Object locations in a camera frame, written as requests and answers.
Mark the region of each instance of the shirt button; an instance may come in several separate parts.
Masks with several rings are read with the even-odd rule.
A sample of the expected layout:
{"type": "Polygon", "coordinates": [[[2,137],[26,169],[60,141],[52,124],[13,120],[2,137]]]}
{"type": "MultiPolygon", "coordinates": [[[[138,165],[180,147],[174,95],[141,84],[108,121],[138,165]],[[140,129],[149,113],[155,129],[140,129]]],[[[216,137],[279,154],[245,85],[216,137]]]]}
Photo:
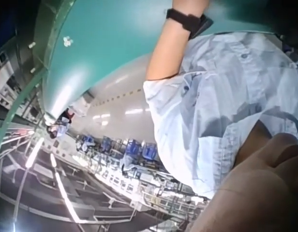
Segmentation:
{"type": "Polygon", "coordinates": [[[243,58],[243,59],[245,59],[245,58],[247,58],[248,57],[248,54],[242,54],[241,55],[241,58],[243,58]]]}

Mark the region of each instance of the shirt sleeve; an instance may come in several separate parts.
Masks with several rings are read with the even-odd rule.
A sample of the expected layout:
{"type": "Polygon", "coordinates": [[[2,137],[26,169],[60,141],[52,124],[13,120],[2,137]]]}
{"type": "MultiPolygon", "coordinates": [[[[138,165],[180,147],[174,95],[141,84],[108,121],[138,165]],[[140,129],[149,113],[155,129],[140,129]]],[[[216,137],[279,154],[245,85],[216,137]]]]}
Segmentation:
{"type": "Polygon", "coordinates": [[[171,111],[182,101],[183,75],[158,81],[145,81],[144,93],[156,128],[171,116],[171,111]]]}

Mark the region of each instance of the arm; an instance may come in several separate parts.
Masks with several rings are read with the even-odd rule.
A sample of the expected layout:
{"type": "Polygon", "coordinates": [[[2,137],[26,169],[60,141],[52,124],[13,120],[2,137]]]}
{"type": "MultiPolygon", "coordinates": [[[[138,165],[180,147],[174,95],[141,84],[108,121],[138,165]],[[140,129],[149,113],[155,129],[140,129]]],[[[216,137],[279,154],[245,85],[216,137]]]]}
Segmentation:
{"type": "MultiPolygon", "coordinates": [[[[173,8],[200,17],[208,0],[173,0],[173,8]]],[[[175,20],[166,20],[147,69],[147,80],[161,80],[179,72],[190,32],[175,20]]]]}

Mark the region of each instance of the hand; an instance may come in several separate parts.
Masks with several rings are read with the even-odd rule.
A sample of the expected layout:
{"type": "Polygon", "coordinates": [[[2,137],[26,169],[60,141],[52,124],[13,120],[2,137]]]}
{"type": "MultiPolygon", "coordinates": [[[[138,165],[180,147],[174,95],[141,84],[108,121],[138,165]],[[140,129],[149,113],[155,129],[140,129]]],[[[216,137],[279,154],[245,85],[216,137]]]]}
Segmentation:
{"type": "Polygon", "coordinates": [[[209,0],[173,0],[173,8],[185,15],[200,17],[208,7],[209,0]]]}

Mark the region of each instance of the black wristwatch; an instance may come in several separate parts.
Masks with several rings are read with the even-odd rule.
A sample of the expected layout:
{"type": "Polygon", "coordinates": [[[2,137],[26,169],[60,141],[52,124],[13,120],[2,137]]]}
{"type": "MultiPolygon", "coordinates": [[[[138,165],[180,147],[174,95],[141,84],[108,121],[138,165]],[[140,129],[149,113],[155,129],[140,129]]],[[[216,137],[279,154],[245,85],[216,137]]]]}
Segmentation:
{"type": "Polygon", "coordinates": [[[189,40],[194,39],[196,36],[200,35],[213,23],[212,20],[207,18],[204,14],[199,18],[192,14],[185,15],[173,8],[167,10],[166,18],[171,18],[181,23],[182,27],[191,33],[189,36],[189,40]]]}

